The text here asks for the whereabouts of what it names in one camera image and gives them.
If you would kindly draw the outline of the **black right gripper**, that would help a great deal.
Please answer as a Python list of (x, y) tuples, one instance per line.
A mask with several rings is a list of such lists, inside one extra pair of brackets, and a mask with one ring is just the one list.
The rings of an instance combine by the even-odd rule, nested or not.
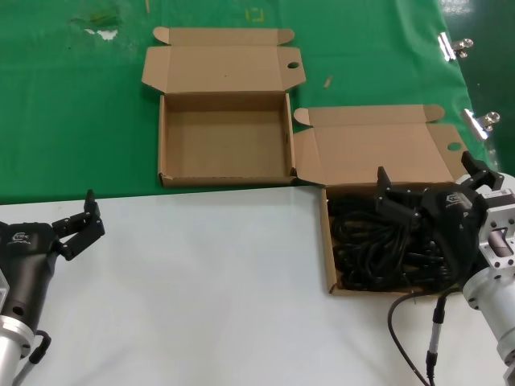
[(419, 226), (421, 216), (427, 221), (451, 268), (451, 281), (460, 289), (487, 266), (479, 247), (486, 204), (477, 190), (482, 186), (501, 189), (501, 174), (469, 151), (462, 153), (461, 163), (469, 174), (462, 183), (431, 186), (424, 192), (394, 187), (385, 168), (379, 166), (375, 193), (377, 214), (408, 230)]

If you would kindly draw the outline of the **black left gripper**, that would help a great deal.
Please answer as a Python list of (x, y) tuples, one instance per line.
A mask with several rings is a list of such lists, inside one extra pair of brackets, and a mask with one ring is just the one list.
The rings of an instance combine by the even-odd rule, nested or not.
[(1, 224), (1, 271), (9, 291), (1, 315), (37, 331), (58, 253), (71, 261), (105, 235), (100, 208), (88, 190), (81, 213), (52, 225)]

